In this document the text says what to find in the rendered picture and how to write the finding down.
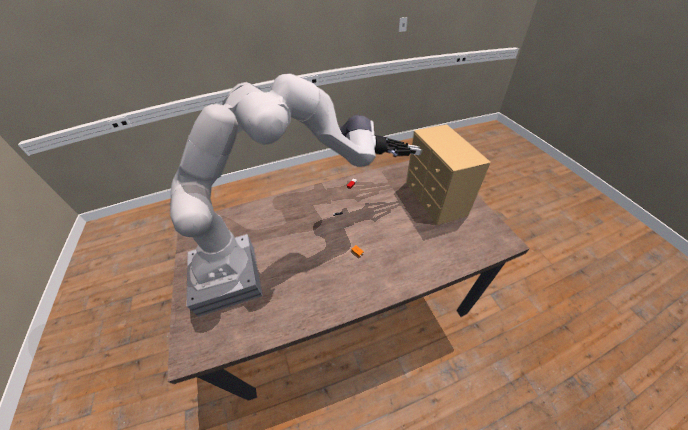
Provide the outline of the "brown wooden drawer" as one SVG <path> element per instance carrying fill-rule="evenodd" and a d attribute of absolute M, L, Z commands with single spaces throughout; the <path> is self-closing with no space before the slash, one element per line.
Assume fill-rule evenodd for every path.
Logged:
<path fill-rule="evenodd" d="M 414 141 L 413 141 L 414 146 L 419 146 L 420 149 L 422 149 L 421 155 L 417 155 L 417 157 L 424 163 L 424 165 L 428 168 L 429 164 L 429 159 L 431 155 L 431 150 L 427 144 L 425 144 L 416 134 L 414 134 Z"/>
<path fill-rule="evenodd" d="M 429 214 L 434 219 L 434 221 L 437 223 L 441 208 L 438 206 L 438 204 L 435 202 L 435 200 L 431 197 L 431 195 L 428 193 L 428 191 L 425 188 L 424 188 L 421 203 L 426 208 L 426 210 L 429 212 Z"/>
<path fill-rule="evenodd" d="M 434 153 L 434 151 L 432 152 L 429 170 L 447 190 L 453 171 Z M 437 174 L 435 174 L 434 171 Z"/>
<path fill-rule="evenodd" d="M 432 188 L 431 188 L 432 187 Z M 434 187 L 434 188 L 433 188 Z M 433 198 L 436 200 L 436 202 L 442 207 L 445 195 L 446 195 L 446 190 L 442 187 L 442 185 L 434 178 L 434 176 L 428 171 L 427 174 L 427 179 L 425 183 L 425 188 L 429 191 L 429 193 L 433 196 Z"/>
<path fill-rule="evenodd" d="M 426 173 L 427 173 L 427 168 L 423 165 L 423 163 L 416 157 L 416 155 L 411 155 L 411 161 L 410 161 L 410 169 L 414 172 L 414 174 L 417 176 L 417 178 L 421 181 L 421 183 L 424 185 L 425 178 L 426 178 Z"/>
<path fill-rule="evenodd" d="M 413 172 L 410 169 L 409 169 L 409 173 L 408 173 L 407 184 L 409 186 L 411 184 L 410 188 L 413 190 L 413 192 L 418 197 L 418 199 L 421 200 L 422 191 L 423 191 L 424 186 L 420 183 L 420 181 L 417 179 L 417 177 L 413 174 Z"/>

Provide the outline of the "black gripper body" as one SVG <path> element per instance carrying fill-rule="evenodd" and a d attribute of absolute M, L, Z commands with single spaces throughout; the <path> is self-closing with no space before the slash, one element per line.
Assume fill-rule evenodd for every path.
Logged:
<path fill-rule="evenodd" d="M 395 147 L 389 146 L 389 143 L 387 143 L 386 138 L 383 136 L 378 136 L 375 135 L 376 138 L 376 145 L 375 145 L 375 154 L 383 154 L 384 152 L 388 152 L 388 150 L 395 150 Z M 387 146 L 387 147 L 386 147 Z"/>

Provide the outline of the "brown wooden chest of drawers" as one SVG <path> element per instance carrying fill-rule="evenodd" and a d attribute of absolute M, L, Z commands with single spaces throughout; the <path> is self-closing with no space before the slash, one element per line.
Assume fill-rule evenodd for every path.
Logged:
<path fill-rule="evenodd" d="M 432 149 L 428 168 L 416 155 L 416 157 L 427 168 L 424 185 L 417 178 L 424 186 L 422 196 L 427 174 L 428 171 L 430 171 L 429 165 L 433 151 L 453 171 L 447 190 L 430 171 L 430 173 L 446 190 L 442 207 L 440 207 L 433 196 L 425 188 L 441 208 L 437 223 L 432 217 L 431 218 L 436 225 L 440 225 L 469 216 L 491 162 L 447 124 L 414 130 L 414 134 L 415 133 Z M 422 201 L 422 196 L 421 200 L 418 199 L 420 203 Z"/>

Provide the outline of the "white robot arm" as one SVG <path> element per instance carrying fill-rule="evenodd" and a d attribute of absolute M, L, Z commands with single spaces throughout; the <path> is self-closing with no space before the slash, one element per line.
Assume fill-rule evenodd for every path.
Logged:
<path fill-rule="evenodd" d="M 257 143 L 272 144 L 285 133 L 292 117 L 354 166 L 368 166 L 376 157 L 373 122 L 355 115 L 339 127 L 332 100 L 313 83 L 282 74 L 270 92 L 256 87 L 237 84 L 222 105 L 203 108 L 171 184 L 170 216 L 175 231 L 198 244 L 190 267 L 197 291 L 237 281 L 247 265 L 245 250 L 211 202 L 212 185 L 221 177 L 239 132 L 244 130 Z"/>

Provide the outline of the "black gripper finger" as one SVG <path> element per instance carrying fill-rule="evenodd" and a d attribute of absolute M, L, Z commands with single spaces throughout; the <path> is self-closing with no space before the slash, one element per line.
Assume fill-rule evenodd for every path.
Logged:
<path fill-rule="evenodd" d="M 389 143 L 389 146 L 395 147 L 395 152 L 392 150 L 388 150 L 388 152 L 393 154 L 393 157 L 397 156 L 409 156 L 410 154 L 414 155 L 420 155 L 421 152 L 423 151 L 422 149 L 417 149 L 417 148 L 408 148 L 408 147 L 401 147 L 397 146 L 396 144 Z"/>
<path fill-rule="evenodd" d="M 387 143 L 396 144 L 397 146 L 401 146 L 401 147 L 408 147 L 408 148 L 411 147 L 411 148 L 419 148 L 420 149 L 419 146 L 408 145 L 408 143 L 404 144 L 404 142 L 401 142 L 401 141 L 393 140 L 393 139 L 390 139 L 387 137 L 385 137 L 385 138 L 386 138 Z"/>

